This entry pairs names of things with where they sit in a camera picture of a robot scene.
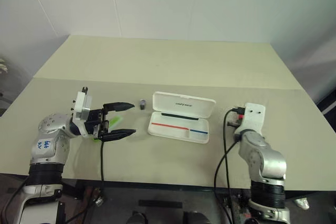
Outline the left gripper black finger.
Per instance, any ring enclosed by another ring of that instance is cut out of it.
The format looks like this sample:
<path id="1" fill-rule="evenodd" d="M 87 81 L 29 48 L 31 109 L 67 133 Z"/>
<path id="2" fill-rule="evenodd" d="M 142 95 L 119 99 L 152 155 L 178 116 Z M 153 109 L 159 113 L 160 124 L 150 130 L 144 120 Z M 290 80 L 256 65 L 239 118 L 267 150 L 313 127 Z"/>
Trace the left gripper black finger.
<path id="1" fill-rule="evenodd" d="M 102 142 L 111 142 L 121 140 L 125 137 L 128 137 L 134 134 L 136 130 L 133 129 L 119 129 L 119 130 L 112 130 L 109 133 L 103 133 L 99 136 L 99 140 Z"/>
<path id="2" fill-rule="evenodd" d="M 127 102 L 114 102 L 114 103 L 106 103 L 103 105 L 103 110 L 105 112 L 111 112 L 111 111 L 126 111 L 128 109 L 131 109 L 134 107 L 134 104 L 127 103 Z"/>

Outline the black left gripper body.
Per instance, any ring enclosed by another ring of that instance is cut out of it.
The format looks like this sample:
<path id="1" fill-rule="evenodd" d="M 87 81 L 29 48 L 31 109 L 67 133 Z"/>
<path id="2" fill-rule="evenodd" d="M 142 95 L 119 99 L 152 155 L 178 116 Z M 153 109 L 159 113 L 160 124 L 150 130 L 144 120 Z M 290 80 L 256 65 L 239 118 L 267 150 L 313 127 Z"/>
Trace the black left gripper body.
<path id="1" fill-rule="evenodd" d="M 102 140 L 108 134 L 109 121 L 106 119 L 108 112 L 105 109 L 90 110 L 85 121 L 85 128 L 89 136 Z"/>

